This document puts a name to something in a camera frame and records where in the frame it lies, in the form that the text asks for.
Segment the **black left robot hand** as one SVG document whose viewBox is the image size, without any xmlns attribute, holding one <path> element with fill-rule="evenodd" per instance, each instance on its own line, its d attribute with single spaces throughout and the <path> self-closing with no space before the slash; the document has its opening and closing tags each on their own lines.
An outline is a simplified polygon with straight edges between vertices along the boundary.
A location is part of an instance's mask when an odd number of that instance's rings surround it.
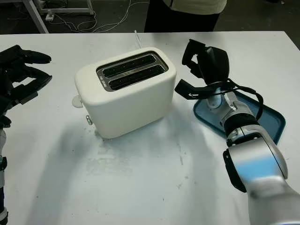
<svg viewBox="0 0 300 225">
<path fill-rule="evenodd" d="M 51 57 L 14 45 L 0 53 L 0 96 L 11 106 L 25 104 L 38 96 L 52 76 L 28 64 L 48 64 Z"/>
</svg>

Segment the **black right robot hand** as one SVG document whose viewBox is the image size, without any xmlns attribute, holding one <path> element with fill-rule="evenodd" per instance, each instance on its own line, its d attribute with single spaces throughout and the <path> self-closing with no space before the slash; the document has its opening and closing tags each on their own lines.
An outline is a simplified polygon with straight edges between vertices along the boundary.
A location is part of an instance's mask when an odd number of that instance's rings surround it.
<svg viewBox="0 0 300 225">
<path fill-rule="evenodd" d="M 229 76 L 229 58 L 227 52 L 190 39 L 182 57 L 182 64 L 190 69 L 206 85 L 225 82 Z"/>
</svg>

